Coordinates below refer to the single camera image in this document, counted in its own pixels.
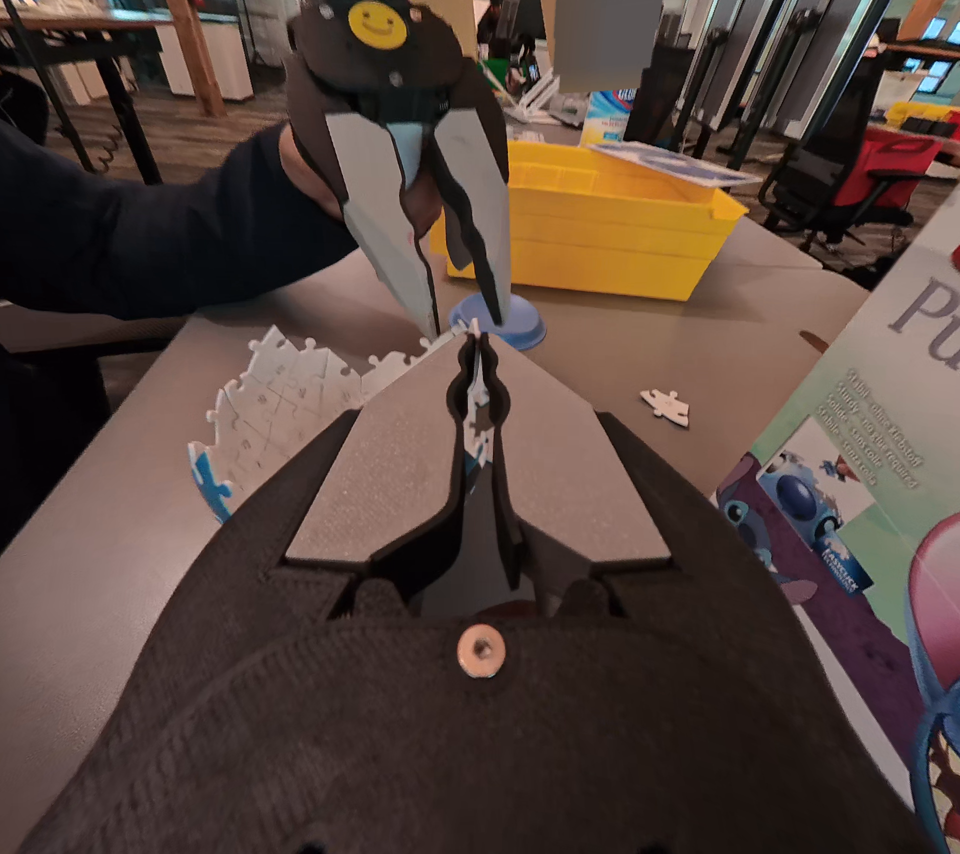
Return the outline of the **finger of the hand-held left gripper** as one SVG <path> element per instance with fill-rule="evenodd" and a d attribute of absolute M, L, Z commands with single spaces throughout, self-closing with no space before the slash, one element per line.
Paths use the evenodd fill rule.
<path fill-rule="evenodd" d="M 345 188 L 343 219 L 378 279 L 428 339 L 440 333 L 432 275 L 402 201 L 419 173 L 425 126 L 382 126 L 357 113 L 328 114 Z"/>
<path fill-rule="evenodd" d="M 457 272 L 473 269 L 491 321 L 511 309 L 509 150 L 506 124 L 495 107 L 482 118 L 455 108 L 435 126 L 432 164 L 444 213 L 446 253 Z"/>

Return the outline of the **white and blue puzzle piece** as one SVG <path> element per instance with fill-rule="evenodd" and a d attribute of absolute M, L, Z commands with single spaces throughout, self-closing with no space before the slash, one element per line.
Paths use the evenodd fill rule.
<path fill-rule="evenodd" d="M 477 476 L 494 461 L 496 429 L 490 416 L 491 398 L 479 348 L 481 332 L 477 318 L 470 321 L 467 332 L 474 336 L 477 342 L 463 420 L 464 477 L 467 492 L 471 492 Z"/>

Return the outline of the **partly built white puzzle ball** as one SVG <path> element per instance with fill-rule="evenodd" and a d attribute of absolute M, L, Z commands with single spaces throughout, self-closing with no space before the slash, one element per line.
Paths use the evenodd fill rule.
<path fill-rule="evenodd" d="M 223 524 L 267 480 L 344 412 L 359 409 L 409 370 L 425 362 L 476 323 L 460 320 L 419 355 L 391 351 L 370 356 L 359 373 L 329 347 L 307 338 L 298 347 L 272 325 L 248 342 L 246 369 L 222 387 L 206 413 L 210 445 L 191 442 L 188 455 L 198 493 Z"/>

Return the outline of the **person's left forearm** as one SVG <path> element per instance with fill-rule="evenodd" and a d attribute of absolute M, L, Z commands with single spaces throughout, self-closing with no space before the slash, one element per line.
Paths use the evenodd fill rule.
<path fill-rule="evenodd" d="M 275 125 L 187 185 L 84 171 L 1 129 L 1 296 L 35 311 L 176 318 L 262 296 L 357 244 L 288 179 Z"/>

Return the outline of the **loose white puzzle piece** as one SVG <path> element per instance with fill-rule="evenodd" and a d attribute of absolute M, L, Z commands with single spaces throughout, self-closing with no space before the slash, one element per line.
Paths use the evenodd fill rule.
<path fill-rule="evenodd" d="M 676 390 L 663 392 L 657 388 L 646 389 L 639 393 L 639 399 L 652 410 L 655 417 L 679 428 L 690 428 L 690 404 L 681 400 Z"/>

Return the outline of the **person's left hand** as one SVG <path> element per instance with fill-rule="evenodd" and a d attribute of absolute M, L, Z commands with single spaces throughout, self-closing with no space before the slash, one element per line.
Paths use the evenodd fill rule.
<path fill-rule="evenodd" d="M 289 123 L 281 130 L 278 149 L 282 169 L 294 187 L 316 202 L 332 219 L 342 222 L 343 212 L 339 201 L 330 186 L 299 152 Z M 425 237 L 441 217 L 443 200 L 428 161 L 421 161 L 414 181 L 404 189 L 402 206 L 417 239 Z"/>

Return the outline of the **white folding stand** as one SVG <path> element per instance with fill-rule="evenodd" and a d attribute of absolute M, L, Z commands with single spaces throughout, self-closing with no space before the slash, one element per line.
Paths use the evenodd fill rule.
<path fill-rule="evenodd" d="M 550 69 L 517 102 L 507 103 L 503 110 L 523 124 L 558 124 L 580 128 L 590 98 L 588 92 L 561 92 L 560 79 Z"/>

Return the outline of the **yellow plastic bin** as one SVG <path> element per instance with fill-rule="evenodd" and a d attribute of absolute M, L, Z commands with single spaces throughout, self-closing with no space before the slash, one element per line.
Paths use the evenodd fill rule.
<path fill-rule="evenodd" d="M 511 140 L 514 285 L 690 299 L 747 208 L 589 147 Z"/>

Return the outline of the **disinfectant wipes canister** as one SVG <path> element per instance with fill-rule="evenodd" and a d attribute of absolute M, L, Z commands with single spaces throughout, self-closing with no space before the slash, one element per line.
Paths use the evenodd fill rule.
<path fill-rule="evenodd" d="M 637 92 L 637 88 L 591 92 L 579 147 L 622 142 Z"/>

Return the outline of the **white cabinet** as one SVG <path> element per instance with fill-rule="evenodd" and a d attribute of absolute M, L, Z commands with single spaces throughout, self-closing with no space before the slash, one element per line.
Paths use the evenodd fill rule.
<path fill-rule="evenodd" d="M 199 22 L 222 98 L 237 104 L 252 100 L 255 91 L 238 21 L 229 16 L 201 16 Z M 174 26 L 158 25 L 155 32 L 161 44 L 160 62 L 171 93 L 178 97 L 194 97 L 186 59 Z"/>

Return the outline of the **blue printed sheet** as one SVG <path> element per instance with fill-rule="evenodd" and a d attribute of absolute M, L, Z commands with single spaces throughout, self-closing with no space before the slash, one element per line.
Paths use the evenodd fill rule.
<path fill-rule="evenodd" d="M 707 189 L 729 189 L 762 183 L 763 178 L 737 169 L 696 159 L 639 141 L 601 141 L 589 149 L 606 157 L 634 164 Z"/>

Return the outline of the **black-legged wooden desk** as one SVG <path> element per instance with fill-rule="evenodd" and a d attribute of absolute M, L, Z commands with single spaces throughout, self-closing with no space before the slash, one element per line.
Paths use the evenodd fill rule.
<path fill-rule="evenodd" d="M 162 174 L 122 76 L 120 60 L 136 54 L 139 48 L 157 53 L 161 49 L 157 28 L 162 25 L 161 17 L 137 11 L 22 16 L 10 7 L 1 18 L 1 63 L 3 68 L 26 68 L 37 75 L 58 118 L 59 133 L 70 143 L 81 166 L 91 174 L 95 172 L 95 165 L 50 71 L 54 67 L 93 63 L 141 179 L 146 185 L 159 185 Z"/>

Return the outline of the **black office chair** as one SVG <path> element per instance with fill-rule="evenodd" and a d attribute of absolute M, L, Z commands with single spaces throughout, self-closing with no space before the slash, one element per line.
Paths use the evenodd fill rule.
<path fill-rule="evenodd" d="M 802 236 L 802 253 L 836 246 L 865 225 L 914 224 L 907 206 L 940 141 L 870 125 L 888 60 L 862 58 L 828 118 L 784 152 L 760 188 L 763 227 Z"/>

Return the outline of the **grey partition panels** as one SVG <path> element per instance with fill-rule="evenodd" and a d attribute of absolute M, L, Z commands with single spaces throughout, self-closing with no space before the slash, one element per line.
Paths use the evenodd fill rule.
<path fill-rule="evenodd" d="M 702 0 L 697 53 L 670 141 L 737 125 L 738 168 L 759 132 L 801 145 L 825 124 L 892 0 Z"/>

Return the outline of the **wooden post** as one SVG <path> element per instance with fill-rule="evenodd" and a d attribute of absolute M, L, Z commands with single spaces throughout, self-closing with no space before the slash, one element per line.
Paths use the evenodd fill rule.
<path fill-rule="evenodd" d="M 210 51 L 192 0 L 166 0 L 194 97 L 209 118 L 227 116 Z"/>

